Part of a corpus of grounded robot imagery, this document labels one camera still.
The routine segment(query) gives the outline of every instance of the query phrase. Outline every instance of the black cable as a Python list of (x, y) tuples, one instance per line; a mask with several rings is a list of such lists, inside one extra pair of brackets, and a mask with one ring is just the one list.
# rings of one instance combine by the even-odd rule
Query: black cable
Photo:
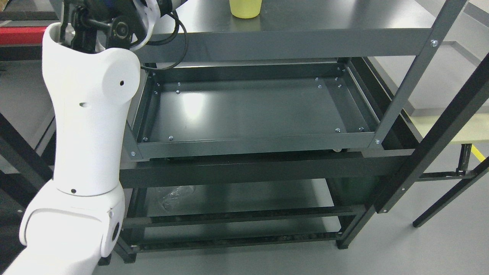
[(180, 24), (177, 23), (177, 20), (178, 20), (177, 11), (173, 11), (172, 13), (169, 13), (168, 15), (175, 20), (175, 29), (173, 29), (173, 33), (169, 37), (162, 39), (162, 40), (148, 41), (146, 43), (146, 45), (150, 45), (150, 46), (165, 45), (165, 44), (168, 44), (169, 42), (173, 41), (173, 39), (175, 39), (175, 37), (177, 37), (178, 31), (180, 30)]
[(175, 22), (177, 24), (179, 24), (182, 29), (183, 29), (183, 36), (185, 37), (185, 48), (183, 49), (183, 54), (180, 56), (180, 58), (178, 59), (178, 61), (176, 61), (175, 63), (173, 63), (172, 65), (168, 66), (168, 67), (164, 67), (164, 68), (151, 68), (151, 67), (147, 67), (147, 66), (141, 66), (141, 69), (145, 69), (146, 71), (158, 71), (158, 70), (166, 70), (166, 69), (172, 69), (172, 68), (175, 68), (178, 64), (180, 64), (183, 60), (183, 58), (185, 57), (185, 55), (187, 54), (187, 50), (188, 50), (188, 34), (187, 34), (187, 29), (185, 28), (185, 26), (183, 25), (183, 23), (180, 21), (180, 19), (178, 19), (177, 17), (173, 16), (172, 14), (169, 14), (173, 19), (175, 19)]

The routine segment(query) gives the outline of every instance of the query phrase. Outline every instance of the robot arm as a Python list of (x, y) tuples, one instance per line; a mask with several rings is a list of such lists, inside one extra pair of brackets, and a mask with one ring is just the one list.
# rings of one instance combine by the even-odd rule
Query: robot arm
[[(43, 77), (56, 115), (53, 179), (27, 207), (26, 249), (4, 273), (92, 274), (124, 218), (119, 182), (122, 137), (140, 63), (129, 49), (151, 36), (154, 19), (181, 0), (65, 0), (62, 23), (43, 37)], [(106, 35), (97, 50), (97, 32)]]

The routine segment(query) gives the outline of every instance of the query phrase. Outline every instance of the shelf tray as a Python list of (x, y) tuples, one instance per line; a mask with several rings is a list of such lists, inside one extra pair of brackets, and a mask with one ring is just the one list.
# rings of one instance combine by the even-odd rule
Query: shelf tray
[(159, 106), (139, 149), (162, 158), (367, 147), (376, 118), (348, 72), (340, 63), (173, 69), (150, 89)]

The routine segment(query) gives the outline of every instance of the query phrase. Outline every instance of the red surface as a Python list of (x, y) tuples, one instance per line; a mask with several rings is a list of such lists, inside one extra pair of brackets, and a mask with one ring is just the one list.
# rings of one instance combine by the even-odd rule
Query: red surface
[(0, 45), (41, 44), (46, 27), (0, 27)]

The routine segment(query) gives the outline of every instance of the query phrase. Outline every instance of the hole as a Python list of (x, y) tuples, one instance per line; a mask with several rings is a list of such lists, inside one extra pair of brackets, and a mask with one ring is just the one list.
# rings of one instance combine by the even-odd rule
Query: hole
[(112, 241), (115, 241), (115, 238), (117, 237), (117, 233), (119, 233), (119, 223), (115, 225), (114, 233), (112, 234)]

